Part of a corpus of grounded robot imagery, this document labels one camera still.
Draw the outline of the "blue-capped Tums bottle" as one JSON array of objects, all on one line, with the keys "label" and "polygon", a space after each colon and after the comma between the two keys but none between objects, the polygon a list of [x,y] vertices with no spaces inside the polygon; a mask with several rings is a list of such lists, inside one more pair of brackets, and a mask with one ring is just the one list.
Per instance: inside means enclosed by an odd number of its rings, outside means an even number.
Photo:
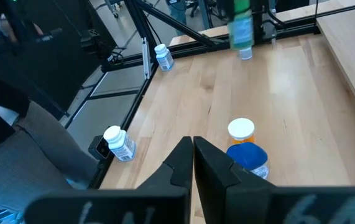
[{"label": "blue-capped Tums bottle", "polygon": [[246,170],[263,179],[268,178],[268,155],[258,145],[251,142],[235,144],[228,148],[226,154]]}]

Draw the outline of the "green caffeine bottle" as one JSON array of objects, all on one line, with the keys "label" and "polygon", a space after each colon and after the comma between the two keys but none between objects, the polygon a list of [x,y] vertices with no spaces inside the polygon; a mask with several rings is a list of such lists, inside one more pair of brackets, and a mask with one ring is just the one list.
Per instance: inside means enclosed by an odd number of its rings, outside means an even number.
[{"label": "green caffeine bottle", "polygon": [[228,0],[225,10],[229,20],[231,48],[245,49],[251,47],[254,43],[254,31],[250,0]]}]

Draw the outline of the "silver frame bracket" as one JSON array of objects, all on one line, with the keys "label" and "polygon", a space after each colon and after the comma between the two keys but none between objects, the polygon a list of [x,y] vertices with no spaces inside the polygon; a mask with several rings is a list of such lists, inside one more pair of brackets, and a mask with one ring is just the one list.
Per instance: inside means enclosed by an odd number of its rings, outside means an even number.
[{"label": "silver frame bracket", "polygon": [[142,61],[144,68],[144,78],[148,80],[150,78],[150,51],[147,38],[144,37],[142,42]]}]

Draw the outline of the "black panel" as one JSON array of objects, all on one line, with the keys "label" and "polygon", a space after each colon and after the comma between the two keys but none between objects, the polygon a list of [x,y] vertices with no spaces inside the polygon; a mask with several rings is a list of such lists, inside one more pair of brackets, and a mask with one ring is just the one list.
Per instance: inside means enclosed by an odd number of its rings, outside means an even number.
[{"label": "black panel", "polygon": [[60,119],[68,113],[86,79],[117,44],[93,0],[21,0],[43,32],[61,29],[55,38],[29,46],[17,59],[18,70],[34,83],[32,99]]}]

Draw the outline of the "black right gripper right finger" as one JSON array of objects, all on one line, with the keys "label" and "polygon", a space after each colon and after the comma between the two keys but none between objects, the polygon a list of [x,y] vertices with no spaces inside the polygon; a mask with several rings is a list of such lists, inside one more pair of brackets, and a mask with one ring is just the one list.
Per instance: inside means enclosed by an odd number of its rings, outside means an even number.
[{"label": "black right gripper right finger", "polygon": [[193,143],[207,224],[355,224],[355,187],[278,187],[203,137]]}]

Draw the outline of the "person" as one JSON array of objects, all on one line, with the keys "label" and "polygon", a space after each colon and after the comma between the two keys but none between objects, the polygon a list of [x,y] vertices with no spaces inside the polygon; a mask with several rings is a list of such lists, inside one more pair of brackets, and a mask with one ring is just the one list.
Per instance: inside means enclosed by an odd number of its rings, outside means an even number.
[{"label": "person", "polygon": [[168,8],[170,9],[170,15],[181,22],[182,24],[187,24],[186,19],[186,2],[185,0],[165,0],[167,3]]},{"label": "person", "polygon": [[25,93],[0,80],[0,210],[21,214],[37,197],[87,187],[97,170],[69,132]]}]

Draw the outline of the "office chair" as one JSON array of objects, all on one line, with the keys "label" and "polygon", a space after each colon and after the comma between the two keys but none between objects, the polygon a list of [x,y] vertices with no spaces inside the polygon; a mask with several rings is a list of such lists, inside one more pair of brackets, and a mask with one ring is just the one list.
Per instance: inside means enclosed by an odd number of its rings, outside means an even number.
[{"label": "office chair", "polygon": [[121,7],[121,1],[122,0],[104,0],[105,4],[109,8],[109,10],[112,12],[113,16],[118,19],[119,14],[116,12],[116,6]]}]

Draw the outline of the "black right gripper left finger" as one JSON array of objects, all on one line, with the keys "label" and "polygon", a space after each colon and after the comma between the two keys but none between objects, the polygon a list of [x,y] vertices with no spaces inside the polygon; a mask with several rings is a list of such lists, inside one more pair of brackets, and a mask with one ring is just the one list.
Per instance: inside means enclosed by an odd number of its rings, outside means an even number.
[{"label": "black right gripper left finger", "polygon": [[160,167],[138,188],[73,190],[33,201],[25,224],[188,224],[193,142],[181,138]]}]

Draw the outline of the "orange pill bottle white cap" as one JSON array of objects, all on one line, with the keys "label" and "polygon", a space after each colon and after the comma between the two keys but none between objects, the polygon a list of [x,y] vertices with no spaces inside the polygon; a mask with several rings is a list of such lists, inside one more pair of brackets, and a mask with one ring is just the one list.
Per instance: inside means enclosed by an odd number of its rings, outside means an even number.
[{"label": "orange pill bottle white cap", "polygon": [[255,143],[255,125],[247,118],[237,118],[228,125],[228,133],[233,139],[233,144],[244,142]]}]

